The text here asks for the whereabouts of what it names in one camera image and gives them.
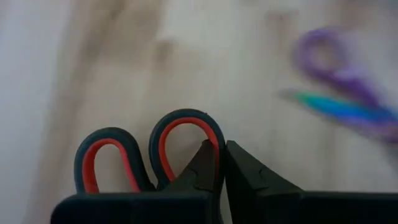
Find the scissor blade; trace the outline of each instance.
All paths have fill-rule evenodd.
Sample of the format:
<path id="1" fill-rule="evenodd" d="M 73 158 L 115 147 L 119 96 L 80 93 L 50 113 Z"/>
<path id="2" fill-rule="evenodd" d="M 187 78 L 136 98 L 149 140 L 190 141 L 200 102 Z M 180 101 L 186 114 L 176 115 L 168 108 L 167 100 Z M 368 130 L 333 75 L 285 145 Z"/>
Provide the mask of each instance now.
<path id="1" fill-rule="evenodd" d="M 367 136 L 373 136 L 387 142 L 398 142 L 398 119 L 389 109 L 367 108 L 354 103 L 337 101 L 325 96 L 295 90 L 288 90 L 282 94 L 288 99 L 295 100 L 307 108 L 332 118 L 345 126 L 352 127 Z"/>
<path id="2" fill-rule="evenodd" d="M 297 90 L 284 91 L 283 96 L 295 100 L 307 108 L 338 120 L 364 120 L 381 122 L 392 119 L 387 110 L 367 108 L 356 103 L 338 101 L 325 96 L 318 96 Z"/>

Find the blurry scissors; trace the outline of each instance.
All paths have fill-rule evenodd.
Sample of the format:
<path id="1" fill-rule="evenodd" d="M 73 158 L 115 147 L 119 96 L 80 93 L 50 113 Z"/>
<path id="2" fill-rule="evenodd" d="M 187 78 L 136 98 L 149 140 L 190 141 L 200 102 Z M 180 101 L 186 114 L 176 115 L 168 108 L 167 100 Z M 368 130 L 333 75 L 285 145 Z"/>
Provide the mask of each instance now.
<path id="1" fill-rule="evenodd" d="M 319 43 L 328 44 L 340 61 L 338 68 L 322 68 L 313 54 Z M 317 29 L 306 33 L 298 42 L 295 61 L 307 74 L 325 82 L 355 99 L 356 103 L 336 101 L 299 91 L 289 91 L 301 103 L 332 118 L 359 128 L 361 132 L 386 141 L 398 141 L 398 122 L 392 110 L 382 105 L 366 80 L 362 69 L 351 63 L 345 43 L 333 29 Z"/>
<path id="2" fill-rule="evenodd" d="M 164 116 L 152 130 L 149 139 L 149 157 L 159 181 L 157 188 L 150 182 L 142 161 L 137 141 L 127 131 L 120 128 L 103 128 L 90 134 L 79 146 L 75 156 L 75 185 L 78 193 L 99 193 L 95 171 L 95 155 L 107 144 L 115 145 L 121 154 L 132 191 L 162 190 L 175 175 L 170 168 L 165 152 L 165 142 L 169 132 L 180 124 L 191 123 L 204 130 L 216 153 L 215 183 L 221 186 L 220 155 L 224 153 L 224 137 L 217 123 L 206 113 L 193 109 L 180 109 Z"/>

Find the purple scissors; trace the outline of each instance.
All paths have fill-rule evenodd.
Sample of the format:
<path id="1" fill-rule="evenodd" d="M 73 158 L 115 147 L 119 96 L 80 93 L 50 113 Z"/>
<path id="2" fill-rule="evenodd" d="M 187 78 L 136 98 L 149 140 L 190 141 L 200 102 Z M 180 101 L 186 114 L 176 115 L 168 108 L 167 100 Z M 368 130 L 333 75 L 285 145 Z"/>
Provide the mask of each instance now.
<path id="1" fill-rule="evenodd" d="M 322 68 L 317 63 L 313 50 L 320 43 L 326 43 L 334 50 L 340 63 L 338 68 Z M 347 46 L 336 30 L 325 28 L 306 33 L 298 42 L 295 60 L 306 74 L 346 93 L 358 103 L 347 104 L 317 96 L 305 96 L 303 93 L 296 93 L 299 96 L 296 99 L 301 99 L 307 106 L 342 123 L 359 128 L 361 132 L 385 141 L 398 142 L 397 117 L 379 101 L 365 79 L 364 70 L 351 63 Z"/>
<path id="2" fill-rule="evenodd" d="M 314 47 L 320 42 L 329 44 L 340 61 L 340 68 L 321 68 L 313 56 Z M 329 83 L 333 88 L 349 94 L 365 106 L 380 107 L 376 94 L 366 83 L 363 70 L 352 65 L 347 46 L 333 29 L 317 29 L 306 33 L 298 43 L 296 59 L 307 74 Z"/>

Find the wooden surface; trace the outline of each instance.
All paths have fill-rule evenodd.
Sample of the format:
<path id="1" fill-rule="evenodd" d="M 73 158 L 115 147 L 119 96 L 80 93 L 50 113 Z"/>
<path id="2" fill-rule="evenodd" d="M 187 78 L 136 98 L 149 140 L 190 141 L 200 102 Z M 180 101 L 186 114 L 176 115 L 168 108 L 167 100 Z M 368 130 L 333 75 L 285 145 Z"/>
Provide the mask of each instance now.
<path id="1" fill-rule="evenodd" d="M 60 78 L 46 145 L 58 150 L 50 157 L 62 167 L 59 198 L 75 192 L 79 143 L 107 126 L 124 128 L 138 140 L 156 182 L 149 134 L 163 115 L 179 108 L 207 112 L 226 139 L 303 189 L 398 190 L 395 149 L 279 96 L 286 88 L 336 95 L 303 76 L 291 51 L 304 32 L 341 26 L 383 97 L 398 106 L 394 10 L 349 0 L 92 0 L 71 21 L 78 24 L 69 34 L 79 41 L 66 40 L 65 50 L 80 50 L 71 75 Z M 172 131 L 167 155 L 176 174 L 204 138 L 194 126 Z M 130 191 L 116 148 L 105 148 L 96 160 L 100 189 Z M 42 167 L 42 179 L 59 175 L 48 167 Z M 222 207 L 229 223 L 225 195 Z"/>

